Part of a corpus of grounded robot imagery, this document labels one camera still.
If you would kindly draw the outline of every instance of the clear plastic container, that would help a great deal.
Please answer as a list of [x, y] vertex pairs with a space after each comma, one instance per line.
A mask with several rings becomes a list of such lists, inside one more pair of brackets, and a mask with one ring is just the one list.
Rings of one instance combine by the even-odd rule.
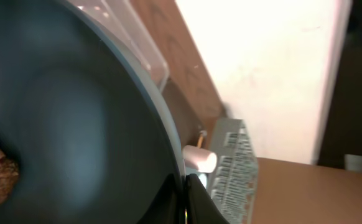
[[68, 0], [121, 40], [150, 73], [160, 91], [169, 67], [129, 0]]

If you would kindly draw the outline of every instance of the wooden surface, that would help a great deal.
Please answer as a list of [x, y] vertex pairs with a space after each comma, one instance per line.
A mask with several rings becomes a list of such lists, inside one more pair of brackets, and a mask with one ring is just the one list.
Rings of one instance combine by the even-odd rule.
[[362, 173], [259, 158], [252, 224], [362, 223]]
[[215, 121], [225, 110], [175, 1], [131, 2], [169, 64], [170, 79], [208, 131], [210, 142]]

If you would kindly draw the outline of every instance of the black pan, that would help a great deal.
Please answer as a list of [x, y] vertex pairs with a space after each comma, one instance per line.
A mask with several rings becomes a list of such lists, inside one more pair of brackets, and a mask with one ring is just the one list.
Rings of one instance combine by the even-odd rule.
[[163, 188], [184, 218], [174, 122], [104, 31], [66, 2], [0, 1], [0, 148], [21, 167], [0, 223], [138, 223]]

